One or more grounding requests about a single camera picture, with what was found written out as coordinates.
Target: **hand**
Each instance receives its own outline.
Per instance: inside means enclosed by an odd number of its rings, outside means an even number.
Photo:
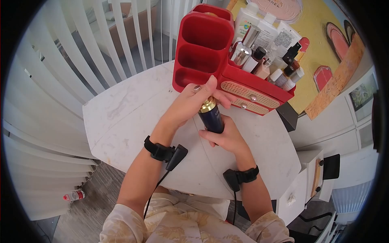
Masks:
[[[197,93],[193,91],[195,86],[196,84],[188,84],[185,87],[161,117],[161,122],[178,129],[198,113],[201,105],[208,97],[213,96],[227,109],[230,108],[231,102],[237,99],[232,94],[217,90],[217,79],[213,75],[209,77],[206,84],[201,85],[201,90]]]
[[[198,134],[200,137],[207,139],[212,147],[215,147],[215,144],[220,145],[225,150],[235,154],[235,156],[251,154],[249,146],[243,139],[232,118],[222,114],[221,118],[224,122],[224,131],[221,134],[199,130]]]

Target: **silver bottle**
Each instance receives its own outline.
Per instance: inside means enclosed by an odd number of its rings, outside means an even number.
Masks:
[[[230,60],[232,60],[238,66],[243,66],[247,59],[251,57],[251,46],[257,39],[260,32],[261,30],[257,26],[250,25],[243,40],[237,41],[234,44],[234,47],[232,48],[229,56]]]

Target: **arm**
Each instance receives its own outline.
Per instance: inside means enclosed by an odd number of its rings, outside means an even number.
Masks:
[[[160,118],[150,135],[150,141],[169,147],[179,127],[192,118],[209,96],[219,100],[225,108],[236,98],[216,90],[217,80],[212,75],[198,93],[193,92],[196,84],[188,84]],[[143,215],[145,204],[153,193],[162,167],[161,161],[153,159],[145,148],[139,152],[124,177],[120,188],[118,204],[123,204]]]
[[[235,155],[238,170],[245,171],[255,168],[256,164],[251,151],[239,133],[234,121],[225,115],[222,115],[222,119],[224,121],[223,133],[217,134],[200,130],[200,136],[209,140],[212,147],[216,143],[225,150],[232,152]],[[258,174],[256,180],[243,183],[241,188],[242,202],[252,223],[267,212],[273,211],[269,192],[260,174]]]

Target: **beige floral shirt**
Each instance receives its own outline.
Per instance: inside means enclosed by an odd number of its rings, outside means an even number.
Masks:
[[[294,242],[284,222],[268,212],[245,233],[205,212],[179,213],[167,206],[147,214],[143,220],[129,207],[117,204],[100,233],[103,243],[282,243]]]

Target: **person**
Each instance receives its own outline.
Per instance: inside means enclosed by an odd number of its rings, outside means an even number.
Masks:
[[[216,86],[214,76],[198,93],[193,91],[195,84],[188,84],[160,118],[150,135],[150,141],[169,147],[176,131],[199,111],[209,96],[215,97],[223,107],[230,108],[236,97],[217,90]],[[255,168],[251,151],[234,121],[224,115],[222,120],[223,133],[199,130],[199,135],[207,139],[210,146],[219,145],[233,153],[238,170]],[[252,223],[243,233],[225,221],[229,200],[180,195],[169,193],[161,186],[156,188],[162,162],[150,155],[142,148],[128,169],[117,204],[104,222],[100,242],[294,242],[282,219],[273,212],[269,192],[259,174],[256,180],[241,185],[243,205]],[[150,196],[150,206],[143,219]]]

